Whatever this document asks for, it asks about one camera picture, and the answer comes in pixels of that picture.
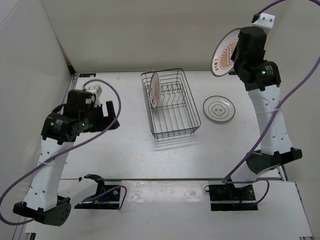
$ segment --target white table surface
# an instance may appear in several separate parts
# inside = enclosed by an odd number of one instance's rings
[[[69,187],[62,180],[60,189]],[[257,211],[211,211],[206,181],[123,181],[121,211],[73,209],[60,227],[31,222],[35,240],[299,240],[311,237],[292,182],[271,181]],[[253,185],[259,199],[266,184]]]
[[[185,75],[201,127],[194,136],[182,141],[156,143],[150,132],[141,72],[97,73],[97,79],[107,81],[120,94],[120,127],[70,152],[62,179],[77,179],[87,174],[106,179],[223,178],[260,136],[253,104],[237,76],[217,78],[210,71],[186,71]],[[76,89],[88,80],[89,77],[79,78]],[[107,86],[101,84],[101,87],[100,101],[113,101],[117,112],[115,94]],[[219,124],[206,118],[203,103],[214,95],[227,97],[233,102],[235,116],[230,122]],[[81,134],[75,143],[94,134]],[[267,177],[278,176],[276,170],[267,173]]]

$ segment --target wire dish rack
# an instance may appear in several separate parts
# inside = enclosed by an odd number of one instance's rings
[[[150,130],[156,140],[170,140],[192,135],[200,126],[198,110],[181,68],[156,71],[160,79],[160,96],[156,108],[149,100],[154,71],[141,74],[142,88]]]

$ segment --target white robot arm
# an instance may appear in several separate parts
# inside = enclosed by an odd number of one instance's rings
[[[23,201],[14,205],[14,213],[43,224],[60,226],[67,220],[75,205],[101,193],[103,178],[91,174],[81,178],[78,184],[58,192],[68,152],[50,163],[45,162],[57,152],[72,147],[80,133],[101,132],[115,119],[111,101],[106,102],[108,116],[103,115],[99,100],[101,92],[99,85],[85,90],[71,90],[66,104],[57,107],[46,118],[41,132],[41,152],[38,160],[38,165],[44,166],[36,172]],[[119,126],[116,121],[111,129]]]
[[[260,133],[265,130],[276,106],[280,102],[281,78],[278,66],[264,60],[265,43],[275,17],[262,13],[250,27],[240,30],[237,48],[232,58],[234,70],[252,100]],[[247,161],[231,175],[232,182],[253,182],[263,173],[302,158],[302,151],[295,149],[289,138],[282,109],[278,112],[260,150],[253,152]],[[235,183],[236,188],[250,183]]]

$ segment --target white plate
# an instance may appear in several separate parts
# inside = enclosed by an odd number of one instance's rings
[[[150,105],[153,109],[156,108],[159,97],[160,97],[160,79],[159,79],[158,73],[154,72],[151,77],[150,91],[149,91]]]
[[[211,60],[211,72],[216,77],[221,77],[229,73],[234,67],[234,62],[230,59],[238,43],[240,28],[229,32],[218,44]]]
[[[216,122],[226,122],[231,120],[236,109],[234,104],[223,96],[210,96],[203,103],[205,115]]]

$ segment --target white zip tie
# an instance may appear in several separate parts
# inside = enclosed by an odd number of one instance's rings
[[[54,163],[44,162],[44,161],[38,161],[38,163],[43,164],[43,165],[46,165],[46,166],[54,166],[54,167],[63,166],[63,165],[67,165],[67,164],[68,164],[67,162],[65,162],[65,163],[60,163],[60,164],[54,164]]]
[[[279,110],[282,110],[282,107],[275,108],[272,111],[256,111],[255,114],[269,114],[269,113],[273,113],[273,112],[279,112]]]

